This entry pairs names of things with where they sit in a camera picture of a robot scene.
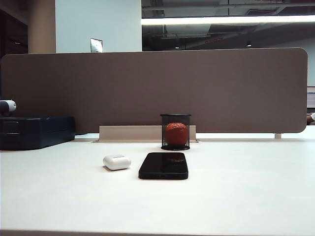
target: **ceiling light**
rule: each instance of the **ceiling light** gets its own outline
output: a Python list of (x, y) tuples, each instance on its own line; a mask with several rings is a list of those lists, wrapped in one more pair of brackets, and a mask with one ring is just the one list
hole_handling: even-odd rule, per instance
[(308, 16), (231, 16), (141, 19), (147, 25), (199, 25), (199, 24), (244, 24), (244, 23), (292, 23), (315, 22), (315, 15)]

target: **wall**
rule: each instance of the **wall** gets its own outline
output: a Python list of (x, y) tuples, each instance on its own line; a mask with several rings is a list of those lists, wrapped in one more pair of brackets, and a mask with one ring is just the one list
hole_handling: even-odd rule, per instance
[(29, 53), (55, 53), (55, 0), (29, 2)]
[(56, 50), (90, 52), (90, 38), (104, 52), (142, 50), (141, 0), (56, 0)]
[(269, 45), (268, 48), (292, 48), (300, 47), (308, 54), (308, 86), (315, 86), (315, 38), (297, 40), (287, 43)]
[(0, 9), (13, 16), (24, 24), (28, 24), (26, 9), (20, 9), (21, 5), (17, 0), (1, 0)]

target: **black smartphone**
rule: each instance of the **black smartphone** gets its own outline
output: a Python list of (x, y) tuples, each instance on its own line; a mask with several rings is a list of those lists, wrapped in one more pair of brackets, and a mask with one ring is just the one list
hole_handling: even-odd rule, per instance
[(187, 179), (188, 167), (181, 152), (151, 152), (139, 170), (141, 179)]

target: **gray fabric partition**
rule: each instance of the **gray fabric partition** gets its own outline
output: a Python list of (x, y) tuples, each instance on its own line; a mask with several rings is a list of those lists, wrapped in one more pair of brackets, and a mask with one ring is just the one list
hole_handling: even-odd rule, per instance
[(294, 133), (306, 125), (303, 49), (7, 55), (3, 99), (15, 116), (74, 116), (100, 125), (160, 124), (192, 114), (197, 132)]

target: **black case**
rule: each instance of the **black case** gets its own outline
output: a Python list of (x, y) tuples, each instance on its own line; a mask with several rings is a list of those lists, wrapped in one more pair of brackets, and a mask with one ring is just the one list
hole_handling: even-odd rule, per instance
[(151, 152), (139, 170), (141, 179), (186, 179), (188, 167), (181, 152)]
[(73, 140), (73, 117), (1, 117), (0, 150), (31, 150)]

